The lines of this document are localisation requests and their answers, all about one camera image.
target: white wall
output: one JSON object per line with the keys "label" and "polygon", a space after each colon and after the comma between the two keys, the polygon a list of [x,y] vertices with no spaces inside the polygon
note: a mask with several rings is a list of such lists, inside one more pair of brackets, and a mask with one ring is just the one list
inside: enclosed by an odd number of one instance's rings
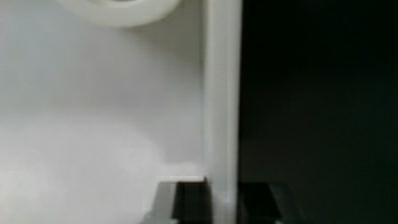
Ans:
{"label": "white wall", "polygon": [[202,175],[200,4],[92,26],[0,2],[0,223],[134,224],[156,180]]}

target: black surface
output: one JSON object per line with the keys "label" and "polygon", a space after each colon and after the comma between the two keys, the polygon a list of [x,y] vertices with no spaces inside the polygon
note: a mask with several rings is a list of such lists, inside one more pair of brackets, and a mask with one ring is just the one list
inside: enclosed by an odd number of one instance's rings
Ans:
{"label": "black surface", "polygon": [[211,201],[205,182],[177,183],[172,218],[179,224],[211,224]]}
{"label": "black surface", "polygon": [[319,224],[398,223],[398,1],[244,0],[239,180]]}
{"label": "black surface", "polygon": [[308,224],[285,184],[239,183],[237,191],[237,224]]}

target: white cylindrical object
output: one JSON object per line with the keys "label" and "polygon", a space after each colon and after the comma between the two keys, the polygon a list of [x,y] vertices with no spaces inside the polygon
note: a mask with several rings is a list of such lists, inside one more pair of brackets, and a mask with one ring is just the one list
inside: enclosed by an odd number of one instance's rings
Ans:
{"label": "white cylindrical object", "polygon": [[168,15],[180,0],[56,0],[67,10],[97,25],[140,26]]}

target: white surface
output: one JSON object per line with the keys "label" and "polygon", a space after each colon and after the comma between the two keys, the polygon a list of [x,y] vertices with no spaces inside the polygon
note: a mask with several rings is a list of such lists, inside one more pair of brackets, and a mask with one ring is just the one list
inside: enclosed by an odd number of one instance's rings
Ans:
{"label": "white surface", "polygon": [[140,26],[170,14],[179,0],[56,0],[76,15],[99,25]]}
{"label": "white surface", "polygon": [[136,224],[157,178],[202,175],[198,9],[117,30],[0,2],[1,224]]}
{"label": "white surface", "polygon": [[205,173],[214,224],[234,223],[241,0],[205,1]]}

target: dark background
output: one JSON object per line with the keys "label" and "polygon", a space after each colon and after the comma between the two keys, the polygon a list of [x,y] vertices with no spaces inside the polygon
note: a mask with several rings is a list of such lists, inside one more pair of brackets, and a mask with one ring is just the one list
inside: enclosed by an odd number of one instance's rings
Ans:
{"label": "dark background", "polygon": [[239,181],[316,224],[395,224],[398,1],[243,3]]}

